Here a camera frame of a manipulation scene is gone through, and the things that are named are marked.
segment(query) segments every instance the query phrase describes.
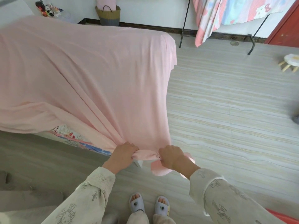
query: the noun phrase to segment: red object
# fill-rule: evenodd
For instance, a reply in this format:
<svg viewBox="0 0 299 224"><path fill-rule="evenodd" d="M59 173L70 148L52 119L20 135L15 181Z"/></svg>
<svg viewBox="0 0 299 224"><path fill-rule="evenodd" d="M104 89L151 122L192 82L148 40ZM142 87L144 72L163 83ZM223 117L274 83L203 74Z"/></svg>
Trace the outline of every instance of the red object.
<svg viewBox="0 0 299 224"><path fill-rule="evenodd" d="M265 44L299 48L299 0L290 7Z"/></svg>
<svg viewBox="0 0 299 224"><path fill-rule="evenodd" d="M272 210L269 210L267 209L267 211L269 211L272 215L276 216L277 218L279 218L281 221L287 223L287 224L299 224L299 221L294 219L294 218L291 218L289 216L286 216L284 214L280 214L276 211L272 211Z"/></svg>

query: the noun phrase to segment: pajama sleeve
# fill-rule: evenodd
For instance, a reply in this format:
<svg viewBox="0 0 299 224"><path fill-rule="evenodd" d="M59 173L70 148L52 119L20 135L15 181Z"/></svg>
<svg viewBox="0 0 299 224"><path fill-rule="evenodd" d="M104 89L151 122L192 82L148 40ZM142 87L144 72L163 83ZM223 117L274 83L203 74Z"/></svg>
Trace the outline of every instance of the pajama sleeve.
<svg viewBox="0 0 299 224"><path fill-rule="evenodd" d="M42 224L101 223L115 175L99 167Z"/></svg>
<svg viewBox="0 0 299 224"><path fill-rule="evenodd" d="M190 196L216 224L284 223L209 169L198 169L191 175Z"/></svg>

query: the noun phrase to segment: clothes drying rack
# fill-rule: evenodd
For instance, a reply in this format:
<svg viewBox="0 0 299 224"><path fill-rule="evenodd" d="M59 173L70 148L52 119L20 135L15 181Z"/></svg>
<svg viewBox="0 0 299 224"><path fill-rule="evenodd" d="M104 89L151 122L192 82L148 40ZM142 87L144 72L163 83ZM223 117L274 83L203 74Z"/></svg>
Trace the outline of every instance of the clothes drying rack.
<svg viewBox="0 0 299 224"><path fill-rule="evenodd" d="M180 45L179 45L179 48L181 48L181 45L182 45L182 41L183 41L183 37L184 36L187 36L187 37L190 37L189 35L184 35L184 30L185 30L185 24L186 24L186 20L187 20L187 15L188 15L188 11L189 11L189 6L190 6L190 2L191 0L189 0L188 2L188 7L187 7L187 12L186 12L186 17L185 17L185 22L184 22L184 26L183 26L183 29L182 29L182 33L181 33L181 42L180 42ZM256 36L256 34L259 32L260 28L262 27L262 25L264 24L264 22L267 20L269 15L266 16L266 18L264 19L264 21L262 22L262 24L260 25L260 27L257 29L257 31L255 32L254 35L252 34L248 34L245 36L244 40L243 41L246 41L247 37L250 38L251 42L252 42L252 48L251 50L248 52L247 55L250 55L255 47L255 39L254 37Z"/></svg>

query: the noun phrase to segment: small stool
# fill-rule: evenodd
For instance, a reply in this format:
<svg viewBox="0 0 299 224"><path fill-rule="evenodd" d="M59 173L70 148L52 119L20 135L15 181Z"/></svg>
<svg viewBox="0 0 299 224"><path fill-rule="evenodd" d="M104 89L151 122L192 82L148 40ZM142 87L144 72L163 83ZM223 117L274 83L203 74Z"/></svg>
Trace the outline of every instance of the small stool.
<svg viewBox="0 0 299 224"><path fill-rule="evenodd" d="M290 66L293 67L293 71L292 72L296 72L299 68L299 55L295 55L295 54L289 54L286 55L284 58L284 61L280 62L278 65L281 66L285 63L287 63L287 65L282 69L282 71L286 71Z"/></svg>

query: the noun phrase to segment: slipper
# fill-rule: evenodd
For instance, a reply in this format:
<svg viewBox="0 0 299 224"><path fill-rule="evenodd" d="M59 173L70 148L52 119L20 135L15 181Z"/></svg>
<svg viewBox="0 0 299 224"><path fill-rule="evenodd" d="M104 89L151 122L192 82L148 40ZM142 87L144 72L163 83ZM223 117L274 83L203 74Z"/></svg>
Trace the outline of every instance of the slipper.
<svg viewBox="0 0 299 224"><path fill-rule="evenodd" d="M132 200L132 197L135 195L135 194L138 194L140 197L138 197L137 199ZM144 213L145 213L145 210L144 210L144 203L143 203L143 199L142 199L142 196L140 193L134 193L132 194L132 196L130 197L129 199L129 205L130 205L130 209L131 209L131 212L132 213L135 213L136 211L138 210L142 210Z"/></svg>
<svg viewBox="0 0 299 224"><path fill-rule="evenodd" d="M164 199L168 205L158 202L160 198ZM164 196L158 196L155 204L155 215L169 216L169 212L170 212L170 204L167 198Z"/></svg>

